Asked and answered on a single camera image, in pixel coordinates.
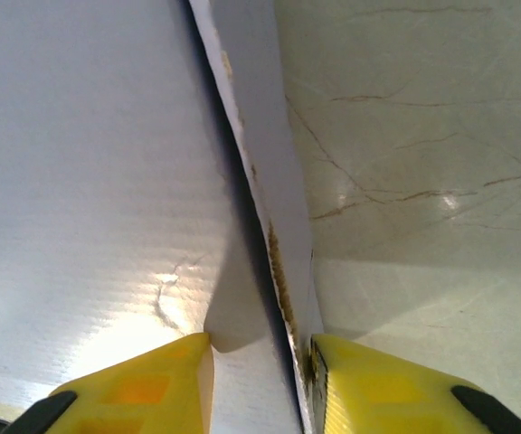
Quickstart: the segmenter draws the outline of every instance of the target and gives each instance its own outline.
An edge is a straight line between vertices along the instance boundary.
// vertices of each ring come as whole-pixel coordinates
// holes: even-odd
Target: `white marble tile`
[[[521,2],[277,6],[327,330],[521,415]]]

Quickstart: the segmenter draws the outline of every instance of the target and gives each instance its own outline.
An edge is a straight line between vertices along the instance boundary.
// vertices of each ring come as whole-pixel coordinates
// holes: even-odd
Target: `white cardboard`
[[[0,417],[206,326],[213,432],[300,431],[180,4],[0,3]]]
[[[303,363],[310,336],[322,332],[323,325],[311,272],[303,177],[286,112],[273,2],[191,0],[191,5],[271,256],[271,244],[278,240],[280,270],[273,267],[273,280],[295,358],[304,427],[310,432],[312,412]],[[284,278],[278,278],[280,272]],[[279,296],[283,285],[293,321]]]

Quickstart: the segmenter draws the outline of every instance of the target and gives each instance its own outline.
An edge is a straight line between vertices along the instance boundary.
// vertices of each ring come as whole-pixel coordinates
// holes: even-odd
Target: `yellow plastic piece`
[[[326,385],[325,434],[489,433],[450,392],[458,384],[479,390],[474,384],[339,337],[314,335],[313,343],[316,382]],[[315,366],[316,353],[326,368]]]
[[[78,399],[48,434],[207,434],[213,398],[209,336],[194,334],[67,382]]]

